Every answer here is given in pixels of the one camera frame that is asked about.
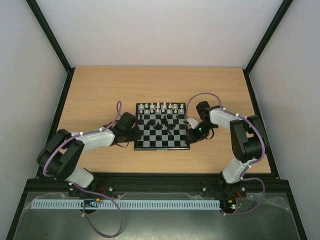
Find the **black grey chess board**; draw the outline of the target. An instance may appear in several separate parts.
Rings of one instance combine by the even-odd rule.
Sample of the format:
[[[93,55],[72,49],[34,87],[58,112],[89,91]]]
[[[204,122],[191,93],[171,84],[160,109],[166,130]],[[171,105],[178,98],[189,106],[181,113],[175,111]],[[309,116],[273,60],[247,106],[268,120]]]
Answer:
[[[137,127],[141,137],[134,142],[134,150],[189,150],[185,114],[184,102],[137,103]]]

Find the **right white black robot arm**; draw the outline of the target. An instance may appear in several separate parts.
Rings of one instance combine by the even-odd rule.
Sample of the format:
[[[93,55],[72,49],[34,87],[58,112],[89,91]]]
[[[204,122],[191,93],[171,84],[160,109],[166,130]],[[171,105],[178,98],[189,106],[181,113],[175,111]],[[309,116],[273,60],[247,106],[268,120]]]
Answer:
[[[184,122],[188,126],[186,142],[194,144],[207,139],[214,129],[223,127],[230,132],[233,157],[229,165],[220,173],[217,191],[229,196],[240,187],[240,182],[253,164],[260,162],[267,151],[266,132],[257,115],[242,116],[226,110],[222,106],[210,106],[202,101],[196,106],[200,122],[186,114]]]

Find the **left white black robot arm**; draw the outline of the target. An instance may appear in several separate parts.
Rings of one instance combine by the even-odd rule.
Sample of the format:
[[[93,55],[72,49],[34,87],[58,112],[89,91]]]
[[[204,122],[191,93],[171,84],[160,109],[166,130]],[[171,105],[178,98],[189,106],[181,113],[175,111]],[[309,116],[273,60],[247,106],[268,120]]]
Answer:
[[[97,130],[75,133],[64,128],[58,130],[36,161],[42,167],[44,176],[93,192],[98,188],[98,179],[89,170],[78,166],[81,154],[100,147],[134,142],[140,137],[137,117],[125,112],[119,120],[116,119]]]

